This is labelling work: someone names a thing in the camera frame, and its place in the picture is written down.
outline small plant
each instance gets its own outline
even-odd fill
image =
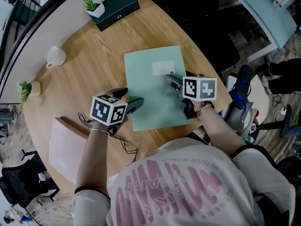
[[[96,9],[96,2],[93,2],[93,0],[83,0],[84,1],[84,8],[87,11],[93,12]]]
[[[23,81],[19,84],[19,92],[21,94],[21,107],[25,104],[32,91],[32,84],[28,83],[27,81]]]

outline wire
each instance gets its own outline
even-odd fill
[[[83,112],[82,113],[77,113],[79,120],[81,123],[83,123],[85,126],[92,128],[93,125],[91,125],[91,123],[94,123],[95,120],[90,120]],[[118,139],[121,142],[122,148],[126,151],[126,153],[128,155],[130,154],[135,154],[135,157],[132,161],[135,162],[138,159],[138,149],[133,147],[131,144],[129,144],[128,142],[126,142],[123,138],[117,137],[117,136],[111,136],[114,139]]]
[[[275,112],[273,122],[275,121],[275,117],[276,117],[276,114],[277,114],[278,112],[281,112],[281,111],[276,111],[276,112]],[[269,132],[268,132],[268,135],[265,137],[265,139],[264,139],[263,141],[261,141],[258,145],[261,145],[266,139],[268,139],[268,137],[269,137]]]
[[[244,109],[244,111],[241,113],[241,116],[240,116],[240,118],[241,118],[242,115],[243,115],[243,114],[245,113],[245,111],[246,111],[246,101],[245,101],[242,97],[240,97],[238,94],[236,94],[236,93],[234,92],[234,89],[235,89],[236,85],[237,85],[237,84],[240,84],[240,83],[246,83],[246,84],[249,85],[250,90],[249,90],[249,92],[248,92],[248,94],[247,94],[246,97],[248,97],[248,96],[250,95],[252,88],[251,88],[251,84],[250,84],[248,81],[237,81],[237,82],[233,85],[233,87],[232,87],[232,89],[231,89],[231,91],[230,91],[230,95],[231,95],[231,97],[233,98],[233,100],[235,101],[235,103],[236,103],[239,107],[243,107],[243,109]]]
[[[284,106],[284,109],[286,109],[285,104],[283,104],[282,102],[282,98],[281,96],[277,95],[277,96],[272,96],[272,106],[275,108],[277,105],[282,104]]]

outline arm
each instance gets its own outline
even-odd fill
[[[289,212],[287,225],[290,225],[295,211],[294,186],[257,149],[247,148],[236,155],[233,161],[246,177],[254,195],[263,194],[277,206],[281,213]]]
[[[108,127],[95,122],[93,128],[107,131]],[[107,191],[107,147],[108,135],[92,130],[88,137],[79,165],[76,187],[89,186],[105,194]]]
[[[193,101],[193,104],[196,111],[201,102]],[[236,134],[212,107],[205,108],[200,114],[199,119],[211,139],[212,145],[229,156],[232,156],[241,146],[246,145],[240,136]]]

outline dark green box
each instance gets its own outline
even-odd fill
[[[140,8],[138,0],[105,0],[103,5],[105,12],[100,18],[91,16],[100,31]]]

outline wooden table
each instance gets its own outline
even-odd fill
[[[26,102],[24,115],[41,159],[63,192],[73,193],[75,185],[48,163],[52,121],[55,117],[64,116],[73,126],[88,133],[77,113],[84,112],[88,116],[92,97],[98,92],[127,87],[125,53],[179,45],[186,70],[218,78],[216,110],[222,110],[231,102],[213,67],[176,22],[151,0],[139,0],[139,4],[141,8],[138,11],[103,32],[92,21],[87,23],[62,45],[67,53],[66,62],[51,70],[44,67],[36,76],[35,80],[42,84],[42,93],[37,99]],[[133,132],[129,120],[118,135],[136,146],[141,158],[169,140],[188,135],[199,126],[196,120],[186,126]],[[107,158],[110,177],[130,164],[133,156],[126,154],[118,140],[109,138]]]

